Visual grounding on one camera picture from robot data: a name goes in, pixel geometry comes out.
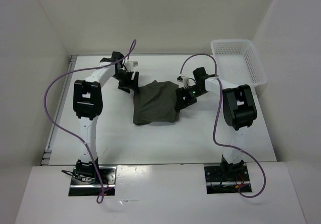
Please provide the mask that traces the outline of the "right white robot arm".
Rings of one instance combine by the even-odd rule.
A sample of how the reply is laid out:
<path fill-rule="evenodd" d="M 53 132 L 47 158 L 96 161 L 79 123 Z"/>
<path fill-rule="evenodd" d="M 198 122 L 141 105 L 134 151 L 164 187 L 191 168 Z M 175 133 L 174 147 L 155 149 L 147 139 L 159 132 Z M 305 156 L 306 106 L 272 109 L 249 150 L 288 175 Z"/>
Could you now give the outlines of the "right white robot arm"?
<path fill-rule="evenodd" d="M 176 90 L 177 103 L 175 110 L 180 111 L 197 102 L 197 98 L 208 92 L 219 97 L 218 109 L 214 122 L 213 141 L 224 148 L 220 163 L 220 175 L 225 180 L 232 180 L 243 171 L 243 148 L 245 136 L 257 119 L 257 109 L 251 87 L 247 84 L 236 85 L 220 80 L 216 74 L 208 74 L 204 67 L 193 71 L 194 84 L 190 85 L 188 77 L 179 75 L 177 81 L 183 84 Z M 221 144 L 216 139 L 218 120 L 223 114 L 225 124 L 231 129 L 229 143 Z"/>

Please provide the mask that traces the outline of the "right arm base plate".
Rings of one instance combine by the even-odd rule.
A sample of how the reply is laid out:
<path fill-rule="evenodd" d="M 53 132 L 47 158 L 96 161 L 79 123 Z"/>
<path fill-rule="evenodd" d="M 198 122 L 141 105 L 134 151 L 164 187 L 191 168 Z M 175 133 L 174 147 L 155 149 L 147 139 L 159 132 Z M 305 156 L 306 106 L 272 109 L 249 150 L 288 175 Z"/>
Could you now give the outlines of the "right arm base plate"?
<path fill-rule="evenodd" d="M 252 193 L 250 178 L 246 164 L 242 170 L 224 174 L 220 164 L 204 165 L 207 194 Z"/>

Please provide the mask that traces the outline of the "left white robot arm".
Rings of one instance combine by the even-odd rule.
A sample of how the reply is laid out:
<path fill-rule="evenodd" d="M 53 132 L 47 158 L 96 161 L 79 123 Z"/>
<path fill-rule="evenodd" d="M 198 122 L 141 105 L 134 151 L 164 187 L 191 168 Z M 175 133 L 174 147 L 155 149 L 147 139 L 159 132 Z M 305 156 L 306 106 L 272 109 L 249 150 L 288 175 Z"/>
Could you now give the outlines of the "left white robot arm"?
<path fill-rule="evenodd" d="M 84 150 L 75 166 L 75 176 L 90 184 L 98 183 L 100 171 L 96 150 L 96 126 L 103 110 L 102 88 L 111 78 L 118 81 L 118 89 L 139 93 L 139 73 L 134 71 L 137 61 L 130 61 L 120 52 L 113 52 L 110 58 L 102 58 L 99 68 L 86 79 L 74 82 L 73 111 L 80 126 L 80 139 Z"/>

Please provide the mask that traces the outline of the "olive green shorts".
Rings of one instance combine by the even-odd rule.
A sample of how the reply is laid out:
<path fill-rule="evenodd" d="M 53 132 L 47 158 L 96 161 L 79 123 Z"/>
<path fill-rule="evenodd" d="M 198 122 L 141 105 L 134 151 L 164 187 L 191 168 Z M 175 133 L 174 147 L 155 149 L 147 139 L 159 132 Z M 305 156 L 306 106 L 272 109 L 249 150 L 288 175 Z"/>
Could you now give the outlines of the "olive green shorts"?
<path fill-rule="evenodd" d="M 176 90 L 179 86 L 171 81 L 153 81 L 139 88 L 133 95 L 133 123 L 137 126 L 153 122 L 174 123 L 179 119 L 175 109 Z"/>

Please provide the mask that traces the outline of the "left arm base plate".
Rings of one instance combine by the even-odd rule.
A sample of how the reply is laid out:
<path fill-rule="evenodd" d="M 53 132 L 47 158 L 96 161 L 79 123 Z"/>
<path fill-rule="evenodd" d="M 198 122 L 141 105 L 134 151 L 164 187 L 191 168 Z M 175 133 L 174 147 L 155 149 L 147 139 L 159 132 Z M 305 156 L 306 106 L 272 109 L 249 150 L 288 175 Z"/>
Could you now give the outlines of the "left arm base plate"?
<path fill-rule="evenodd" d="M 99 167 L 99 172 L 102 178 L 102 183 L 105 189 L 104 196 L 115 195 L 116 171 L 115 166 Z M 75 176 L 75 169 L 71 171 L 64 171 L 71 176 L 68 196 L 97 196 L 101 192 L 101 185 L 98 179 L 82 178 Z"/>

